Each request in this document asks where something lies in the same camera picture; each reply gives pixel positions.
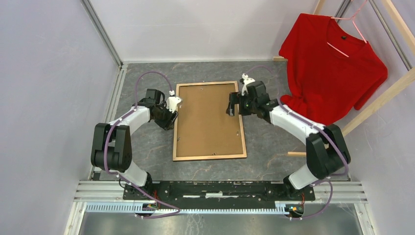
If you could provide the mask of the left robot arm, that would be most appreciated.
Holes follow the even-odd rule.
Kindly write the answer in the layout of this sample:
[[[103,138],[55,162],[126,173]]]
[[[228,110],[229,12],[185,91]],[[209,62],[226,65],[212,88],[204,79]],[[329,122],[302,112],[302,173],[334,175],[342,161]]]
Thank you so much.
[[[174,91],[169,93],[166,97],[159,90],[147,89],[127,113],[94,128],[91,164],[135,187],[136,195],[144,200],[153,195],[154,187],[150,173],[133,163],[131,135],[151,121],[163,130],[173,129],[183,100]]]

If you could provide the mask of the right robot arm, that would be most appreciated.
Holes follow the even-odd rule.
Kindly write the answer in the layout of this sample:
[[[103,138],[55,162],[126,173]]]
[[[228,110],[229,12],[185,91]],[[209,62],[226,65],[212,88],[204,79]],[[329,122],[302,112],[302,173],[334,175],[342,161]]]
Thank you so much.
[[[351,161],[343,134],[335,125],[324,125],[301,116],[279,99],[270,99],[262,81],[244,82],[241,92],[229,94],[229,116],[257,115],[296,137],[306,147],[306,163],[283,180],[283,195],[297,199],[306,186],[315,185],[343,169]]]

